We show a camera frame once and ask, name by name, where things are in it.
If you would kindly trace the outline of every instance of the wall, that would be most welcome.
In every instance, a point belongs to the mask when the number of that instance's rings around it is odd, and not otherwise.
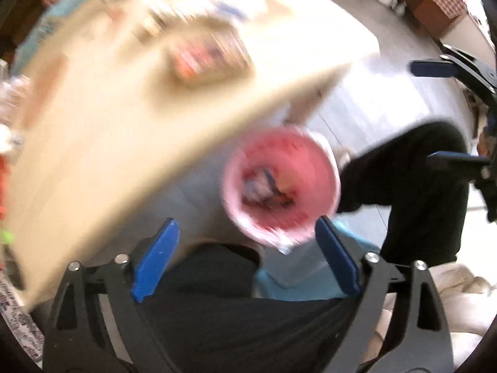
[[[465,15],[447,35],[441,38],[441,42],[466,51],[495,68],[495,50],[469,15]]]

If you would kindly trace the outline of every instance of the green object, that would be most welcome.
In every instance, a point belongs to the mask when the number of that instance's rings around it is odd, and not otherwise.
[[[11,245],[14,242],[14,234],[10,231],[2,231],[3,244]]]

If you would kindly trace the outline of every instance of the metal screw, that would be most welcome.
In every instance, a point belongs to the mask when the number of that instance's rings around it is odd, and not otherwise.
[[[70,270],[71,272],[76,272],[80,267],[81,264],[77,260],[74,260],[69,264],[67,269]]]
[[[375,253],[366,253],[366,255],[364,255],[364,259],[372,264],[376,264],[380,260],[380,257]]]
[[[425,264],[421,260],[415,260],[414,261],[414,266],[416,267],[416,269],[419,269],[419,270],[427,270],[428,269],[428,265]]]
[[[490,178],[490,168],[483,167],[480,172],[481,172],[481,177],[483,179],[489,179]]]
[[[128,261],[129,261],[129,255],[128,254],[118,254],[114,258],[114,262],[116,264],[120,264],[120,265],[125,264]]]

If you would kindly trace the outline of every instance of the blue gripper pad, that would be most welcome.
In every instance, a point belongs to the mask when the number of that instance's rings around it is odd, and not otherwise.
[[[317,220],[315,233],[316,241],[340,289],[349,297],[359,296],[362,293],[360,260],[364,251],[353,238],[344,236],[334,228],[327,217],[320,217]],[[342,240],[347,240],[347,249]]]
[[[135,301],[141,303],[155,292],[179,240],[180,226],[176,220],[168,219],[135,264],[135,281],[131,288]]]

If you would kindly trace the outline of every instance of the person's leg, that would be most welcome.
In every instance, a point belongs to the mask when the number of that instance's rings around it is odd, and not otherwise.
[[[392,206],[381,250],[388,262],[433,266],[456,260],[468,184],[426,167],[426,157],[440,150],[466,153],[464,138],[449,123],[428,123],[353,159],[340,176],[338,212]]]
[[[329,360],[356,302],[252,298],[257,251],[204,244],[139,307],[184,372],[303,373]]]

